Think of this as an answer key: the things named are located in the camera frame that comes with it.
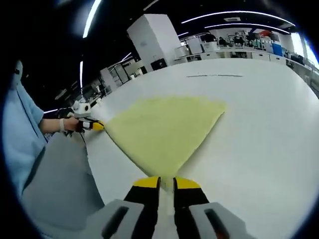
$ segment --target blue container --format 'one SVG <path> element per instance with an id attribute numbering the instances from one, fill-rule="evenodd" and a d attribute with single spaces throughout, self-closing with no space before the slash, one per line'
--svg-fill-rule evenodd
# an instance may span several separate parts
<path id="1" fill-rule="evenodd" d="M 281 45 L 273 43 L 274 54 L 277 56 L 283 56 Z"/>

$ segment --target wristband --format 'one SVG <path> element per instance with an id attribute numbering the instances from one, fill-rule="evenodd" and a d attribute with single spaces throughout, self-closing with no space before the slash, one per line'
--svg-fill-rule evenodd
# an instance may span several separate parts
<path id="1" fill-rule="evenodd" d="M 64 119 L 60 119 L 60 132 L 65 132 Z"/>

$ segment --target yellow cloth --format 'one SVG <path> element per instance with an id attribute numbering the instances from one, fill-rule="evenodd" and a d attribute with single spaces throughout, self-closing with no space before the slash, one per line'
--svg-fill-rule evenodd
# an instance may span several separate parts
<path id="1" fill-rule="evenodd" d="M 116 144 L 149 175 L 174 177 L 226 105 L 205 97 L 139 100 L 106 124 Z"/>

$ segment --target white table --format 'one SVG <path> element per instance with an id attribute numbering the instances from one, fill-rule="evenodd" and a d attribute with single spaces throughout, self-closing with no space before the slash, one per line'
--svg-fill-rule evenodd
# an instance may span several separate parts
<path id="1" fill-rule="evenodd" d="M 202 52 L 202 53 L 197 53 L 197 54 L 191 54 L 191 55 L 186 55 L 186 56 L 181 56 L 181 57 L 178 57 L 175 59 L 175 61 L 177 63 L 184 63 L 185 59 L 187 59 L 188 57 L 197 57 L 197 56 L 200 56 L 202 57 L 203 55 L 205 54 L 213 54 L 213 53 L 229 53 L 229 52 L 246 52 L 246 53 L 255 53 L 255 54 L 264 54 L 264 55 L 267 55 L 268 57 L 279 57 L 279 58 L 283 58 L 285 60 L 288 60 L 290 62 L 293 62 L 294 64 L 297 64 L 299 67 L 302 67 L 304 68 L 305 70 L 307 71 L 310 71 L 312 72 L 312 68 L 310 66 L 307 66 L 307 65 L 302 65 L 300 64 L 299 62 L 297 61 L 293 61 L 291 59 L 288 59 L 286 57 L 283 57 L 283 56 L 277 56 L 271 52 L 267 52 L 267 51 L 264 51 L 264 50 L 258 50 L 258 49 L 254 49 L 252 47 L 220 47 L 219 50 L 215 50 L 215 51 L 210 51 L 210 52 Z"/>
<path id="2" fill-rule="evenodd" d="M 104 97 L 101 104 L 92 108 L 92 117 L 108 121 L 108 112 L 104 110 L 107 99 Z M 104 131 L 86 131 L 85 143 L 89 166 L 104 204 L 124 199 L 134 181 L 147 177 Z"/>
<path id="3" fill-rule="evenodd" d="M 218 74 L 243 77 L 187 77 Z M 127 82 L 103 98 L 100 110 L 108 121 L 137 99 L 171 95 L 207 96 L 228 105 L 178 174 L 198 182 L 209 201 L 243 219 L 252 236 L 290 237 L 311 210 L 319 188 L 319 101 L 307 84 L 273 62 L 194 61 Z M 96 150 L 115 157 L 120 153 L 113 144 L 105 141 Z M 115 169 L 107 160 L 93 164 L 96 153 L 89 153 L 89 163 L 103 191 L 117 183 L 108 175 Z M 131 168 L 124 158 L 122 166 Z"/>

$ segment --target light blue shirt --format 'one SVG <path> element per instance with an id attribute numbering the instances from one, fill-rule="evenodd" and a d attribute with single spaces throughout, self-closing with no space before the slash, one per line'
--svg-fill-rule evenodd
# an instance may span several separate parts
<path id="1" fill-rule="evenodd" d="M 43 111 L 34 103 L 19 82 L 6 96 L 3 110 L 3 152 L 18 198 L 33 164 L 46 145 L 38 125 Z"/>

